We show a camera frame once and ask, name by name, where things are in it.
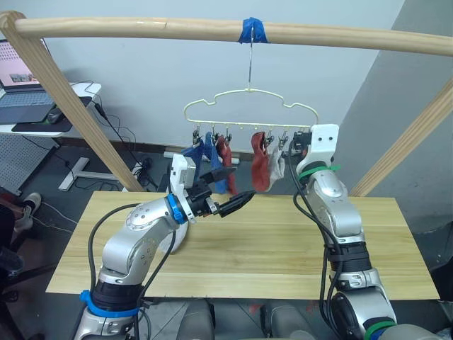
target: computer mouse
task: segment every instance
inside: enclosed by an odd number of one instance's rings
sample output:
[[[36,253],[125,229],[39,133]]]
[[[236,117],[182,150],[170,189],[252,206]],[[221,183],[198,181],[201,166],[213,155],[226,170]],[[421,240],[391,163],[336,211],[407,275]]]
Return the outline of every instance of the computer mouse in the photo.
[[[57,124],[61,119],[63,119],[64,114],[59,108],[53,108],[47,114],[47,121],[50,124]]]

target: wooden frame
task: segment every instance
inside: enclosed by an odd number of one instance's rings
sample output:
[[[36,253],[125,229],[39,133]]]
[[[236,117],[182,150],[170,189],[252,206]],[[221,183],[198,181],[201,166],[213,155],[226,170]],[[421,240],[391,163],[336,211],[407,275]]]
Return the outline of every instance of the wooden frame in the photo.
[[[44,89],[53,97],[94,152],[129,191],[143,191],[107,137],[80,103],[40,38],[125,37],[237,42],[242,21],[174,18],[46,18],[27,19],[22,13],[0,13],[0,30]],[[453,38],[396,30],[372,30],[327,25],[265,23],[274,44],[318,45],[418,52],[453,57]],[[410,154],[453,109],[453,79],[414,120],[395,144],[352,190],[367,195]]]

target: red sock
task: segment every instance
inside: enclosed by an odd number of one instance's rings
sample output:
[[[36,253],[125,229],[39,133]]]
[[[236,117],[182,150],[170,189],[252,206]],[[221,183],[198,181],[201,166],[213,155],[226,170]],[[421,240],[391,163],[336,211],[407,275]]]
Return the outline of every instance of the red sock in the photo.
[[[264,146],[265,132],[257,132],[252,136],[252,148],[255,153],[252,163],[252,184],[257,191],[269,188],[269,155]]]
[[[220,136],[219,139],[217,140],[217,152],[219,153],[219,156],[222,158],[223,166],[233,165],[231,161],[231,149],[229,148],[229,145],[223,135]],[[236,195],[238,193],[238,191],[236,190],[236,184],[233,174],[230,174],[228,176],[228,192],[232,193],[233,195]]]

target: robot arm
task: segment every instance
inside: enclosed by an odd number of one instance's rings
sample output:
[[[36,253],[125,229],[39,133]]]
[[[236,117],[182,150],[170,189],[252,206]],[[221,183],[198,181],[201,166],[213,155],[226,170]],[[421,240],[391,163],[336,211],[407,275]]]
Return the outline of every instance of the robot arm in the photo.
[[[349,201],[345,185],[331,168],[337,137],[337,125],[314,125],[311,132],[297,132],[293,145],[298,152],[306,150],[305,158],[296,168],[306,201],[334,237],[325,237],[325,240],[331,280],[341,268],[335,282],[337,293],[331,302],[338,333],[348,340],[369,339],[365,334],[370,336],[374,332],[381,332],[379,339],[382,340],[438,339],[420,327],[396,326],[394,310],[378,270],[372,267],[369,258],[360,214]]]
[[[122,229],[105,245],[98,282],[91,292],[81,294],[87,308],[74,339],[126,334],[130,330],[138,313],[143,281],[161,241],[185,222],[195,223],[199,216],[227,216],[252,199],[255,191],[236,195],[221,205],[210,198],[209,184],[226,178],[233,170],[218,169],[193,183],[193,160],[180,154],[173,156],[172,193],[137,205]]]

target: laptop keyboard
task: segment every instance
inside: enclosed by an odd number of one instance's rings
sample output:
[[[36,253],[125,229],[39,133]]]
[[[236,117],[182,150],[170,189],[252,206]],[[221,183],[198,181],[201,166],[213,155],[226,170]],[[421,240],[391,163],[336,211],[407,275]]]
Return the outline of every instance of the laptop keyboard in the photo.
[[[14,106],[34,106],[52,104],[53,100],[47,92],[6,93],[0,98],[0,108],[12,108]]]

